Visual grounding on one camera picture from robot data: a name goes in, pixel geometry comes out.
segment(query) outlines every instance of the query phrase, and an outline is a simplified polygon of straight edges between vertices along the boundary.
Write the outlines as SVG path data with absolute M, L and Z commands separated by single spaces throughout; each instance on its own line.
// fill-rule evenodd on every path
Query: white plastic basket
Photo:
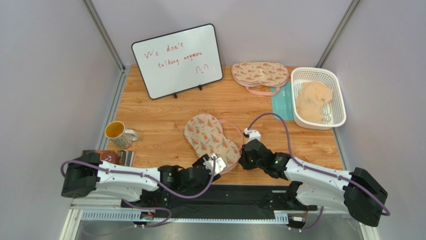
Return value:
M 333 99 L 324 106 L 323 123 L 314 123 L 302 119 L 296 111 L 296 99 L 302 84 L 306 82 L 318 81 L 333 89 Z M 334 73 L 329 70 L 315 67 L 298 67 L 291 73 L 291 94 L 293 95 L 294 121 L 297 125 L 316 130 L 327 130 L 341 126 L 346 121 L 345 105 L 343 103 L 342 91 L 339 80 Z

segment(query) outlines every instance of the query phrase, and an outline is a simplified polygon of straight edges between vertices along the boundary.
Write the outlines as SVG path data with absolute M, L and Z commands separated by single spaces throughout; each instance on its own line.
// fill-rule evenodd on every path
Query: wooden table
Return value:
M 296 67 L 287 67 L 291 72 Z M 152 100 L 148 97 L 137 65 L 132 65 L 118 108 L 116 120 L 139 133 L 139 140 L 128 150 L 136 152 L 134 167 L 152 168 L 163 165 L 191 167 L 198 157 L 185 141 L 184 126 L 195 115 L 211 114 L 226 119 L 243 131 L 260 114 L 272 112 L 271 98 L 247 92 L 232 78 L 231 66 L 223 66 L 224 77 L 202 87 Z M 268 91 L 266 87 L 259 90 Z M 310 163 L 342 169 L 335 138 L 331 130 L 311 130 L 286 121 L 293 154 Z M 261 141 L 273 152 L 288 153 L 286 132 L 281 121 L 264 116 L 253 126 L 261 133 Z M 241 137 L 228 124 L 223 124 L 225 136 L 238 146 Z M 117 149 L 112 142 L 107 149 Z M 269 177 L 260 169 L 243 170 L 240 164 L 215 183 L 250 185 L 288 185 L 283 179 Z

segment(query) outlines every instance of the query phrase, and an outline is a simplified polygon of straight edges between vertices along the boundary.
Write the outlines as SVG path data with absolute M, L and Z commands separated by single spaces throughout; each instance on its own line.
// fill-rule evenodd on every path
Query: teal card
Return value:
M 270 91 L 275 93 L 275 87 L 271 87 Z M 272 111 L 280 115 L 284 120 L 294 120 L 292 102 L 292 83 L 288 82 L 282 86 L 279 93 L 271 97 Z

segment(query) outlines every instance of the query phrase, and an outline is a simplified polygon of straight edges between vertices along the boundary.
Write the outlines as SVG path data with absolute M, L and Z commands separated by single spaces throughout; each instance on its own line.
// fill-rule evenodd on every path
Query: red handwritten text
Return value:
M 188 56 L 184 57 L 183 59 L 184 59 L 184 60 L 191 59 L 191 61 L 192 61 L 192 60 L 193 60 L 193 58 L 198 57 L 198 56 L 201 56 L 201 55 L 203 55 L 203 53 L 202 53 L 202 52 L 197 52 L 197 53 L 193 53 L 193 54 L 191 54 L 191 55 L 188 55 Z
M 167 52 L 170 52 L 170 51 L 173 51 L 173 50 L 178 50 L 179 49 L 178 46 L 180 46 L 181 48 L 183 48 L 184 47 L 184 43 L 183 42 L 178 42 L 177 45 L 174 45 L 174 46 L 169 46 L 167 44 Z
M 162 62 L 158 63 L 159 68 L 166 67 L 169 65 L 179 65 L 179 59 L 176 59 L 176 60 L 167 59 L 167 60 L 164 60 L 164 63 Z
M 145 55 L 145 58 L 149 58 L 150 56 L 152 56 L 154 53 L 154 49 L 152 51 L 148 51 L 148 53 L 144 53 L 143 55 Z M 160 55 L 158 51 L 155 52 L 155 55 L 158 56 Z
M 206 70 L 209 70 L 209 65 L 207 65 L 207 64 L 204 64 L 204 69 Z M 203 74 L 204 73 L 204 71 L 201 69 L 201 67 L 200 66 L 197 66 L 197 67 L 195 67 L 195 70 L 196 70 L 196 73 L 197 74 Z

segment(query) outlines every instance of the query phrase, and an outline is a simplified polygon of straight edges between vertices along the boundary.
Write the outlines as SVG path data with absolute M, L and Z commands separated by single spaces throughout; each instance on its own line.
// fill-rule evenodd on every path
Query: mug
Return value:
M 139 139 L 138 133 L 135 130 L 126 129 L 121 121 L 113 121 L 108 124 L 105 128 L 105 136 L 120 149 L 130 147 L 133 141 Z

